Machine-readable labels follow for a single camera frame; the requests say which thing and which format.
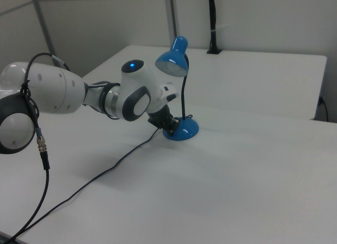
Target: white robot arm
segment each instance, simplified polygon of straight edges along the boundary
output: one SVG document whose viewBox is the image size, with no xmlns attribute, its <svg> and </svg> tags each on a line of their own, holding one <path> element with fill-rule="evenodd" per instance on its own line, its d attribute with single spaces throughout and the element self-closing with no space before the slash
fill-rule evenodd
<svg viewBox="0 0 337 244">
<path fill-rule="evenodd" d="M 34 125 L 20 93 L 28 63 L 13 63 L 0 74 L 0 153 L 23 150 L 34 137 Z M 29 89 L 33 108 L 45 113 L 66 114 L 89 105 L 111 119 L 134 121 L 144 112 L 149 122 L 174 133 L 178 120 L 167 103 L 178 96 L 171 83 L 159 85 L 141 60 L 122 66 L 122 81 L 87 84 L 76 74 L 54 66 L 33 64 Z"/>
</svg>

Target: lamp base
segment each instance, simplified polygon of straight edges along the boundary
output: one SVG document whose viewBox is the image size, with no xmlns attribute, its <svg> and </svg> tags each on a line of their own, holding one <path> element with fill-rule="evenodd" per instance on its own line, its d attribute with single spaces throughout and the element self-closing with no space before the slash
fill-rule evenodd
<svg viewBox="0 0 337 244">
<path fill-rule="evenodd" d="M 188 140 L 195 136 L 199 131 L 198 123 L 192 118 L 179 118 L 180 122 L 173 136 L 170 136 L 166 131 L 163 131 L 164 136 L 170 140 Z"/>
</svg>

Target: cable connector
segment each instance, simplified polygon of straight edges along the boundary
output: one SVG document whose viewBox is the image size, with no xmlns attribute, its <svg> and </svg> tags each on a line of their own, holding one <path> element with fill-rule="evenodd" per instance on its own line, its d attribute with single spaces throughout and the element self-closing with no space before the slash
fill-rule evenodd
<svg viewBox="0 0 337 244">
<path fill-rule="evenodd" d="M 47 145 L 46 141 L 43 136 L 38 136 L 36 139 L 38 150 L 40 152 L 46 152 L 47 151 Z"/>
<path fill-rule="evenodd" d="M 37 135 L 36 142 L 37 142 L 38 150 L 40 151 L 43 169 L 44 170 L 50 169 L 46 140 L 44 139 L 40 128 L 36 129 L 36 135 Z"/>
</svg>

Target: black cable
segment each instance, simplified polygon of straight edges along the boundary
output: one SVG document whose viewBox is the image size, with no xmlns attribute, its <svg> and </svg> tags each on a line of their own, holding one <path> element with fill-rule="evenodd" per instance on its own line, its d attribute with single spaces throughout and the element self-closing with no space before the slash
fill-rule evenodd
<svg viewBox="0 0 337 244">
<path fill-rule="evenodd" d="M 325 107 L 325 114 L 326 114 L 326 122 L 329 122 L 329 116 L 328 116 L 328 108 L 326 107 L 326 103 L 324 101 L 324 98 L 322 98 L 322 104 Z"/>
<path fill-rule="evenodd" d="M 89 182 L 87 182 L 84 186 L 82 186 L 80 189 L 78 189 L 74 194 L 72 194 L 69 198 L 67 198 L 66 200 L 64 200 L 63 202 L 59 203 L 57 206 L 55 206 L 53 209 L 51 209 L 49 212 L 47 212 L 45 215 L 41 216 L 37 221 L 35 221 L 33 224 L 31 224 L 29 227 L 27 227 L 22 233 L 24 233 L 25 231 L 28 231 L 29 229 L 31 229 L 33 226 L 35 226 L 37 223 L 39 223 L 41 220 L 43 220 L 45 217 L 47 217 L 51 212 L 53 212 L 55 209 L 57 209 L 58 207 L 60 207 L 61 205 L 63 205 L 64 203 L 67 203 L 68 201 L 70 201 L 76 194 L 78 194 L 81 190 L 83 190 L 86 186 L 88 186 L 89 184 L 91 184 L 93 181 L 95 181 L 97 178 L 103 176 L 104 174 L 106 174 L 107 172 L 115 169 L 127 156 L 129 156 L 133 151 L 135 151 L 136 149 L 138 149 L 139 147 L 143 146 L 144 144 L 148 143 L 153 136 L 155 135 L 155 133 L 159 130 L 159 128 L 151 135 L 151 137 L 142 142 L 141 144 L 139 144 L 138 146 L 136 146 L 135 148 L 133 148 L 131 151 L 129 151 L 126 155 L 124 155 L 114 166 L 112 166 L 110 169 L 105 170 L 104 172 L 100 173 L 99 175 L 97 175 L 96 177 L 94 177 L 93 179 L 91 179 Z"/>
<path fill-rule="evenodd" d="M 47 194 L 47 190 L 48 190 L 48 184 L 49 184 L 49 170 L 46 169 L 46 184 L 44 187 L 44 191 L 42 194 L 42 198 L 40 200 L 40 202 L 38 203 L 37 208 L 35 209 L 33 215 L 31 216 L 31 218 L 29 219 L 29 221 L 27 221 L 27 223 L 23 226 L 23 228 L 21 228 L 15 235 L 13 235 L 8 241 L 6 241 L 3 244 L 10 244 L 12 241 L 14 241 L 16 239 L 16 237 L 18 237 L 19 235 L 23 234 L 25 231 L 27 231 L 27 226 L 33 221 L 33 219 L 35 218 L 36 214 L 38 213 L 38 211 L 40 210 L 40 207 L 46 197 Z"/>
<path fill-rule="evenodd" d="M 189 58 L 188 58 L 187 54 L 185 54 L 184 57 L 185 57 L 185 60 L 186 60 L 186 63 L 187 63 L 187 70 L 189 70 L 189 68 L 190 68 Z M 183 85 L 181 87 L 181 109 L 182 109 L 183 119 L 186 119 L 186 114 L 185 114 L 185 95 L 184 95 L 186 80 L 187 80 L 187 75 L 184 76 Z"/>
</svg>

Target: metal connector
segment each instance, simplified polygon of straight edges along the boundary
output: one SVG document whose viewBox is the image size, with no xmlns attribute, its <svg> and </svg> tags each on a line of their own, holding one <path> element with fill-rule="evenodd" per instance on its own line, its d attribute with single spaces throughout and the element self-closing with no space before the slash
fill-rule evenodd
<svg viewBox="0 0 337 244">
<path fill-rule="evenodd" d="M 38 136 L 36 139 L 38 150 L 40 152 L 46 152 L 47 151 L 47 145 L 46 141 L 43 136 Z"/>
</svg>

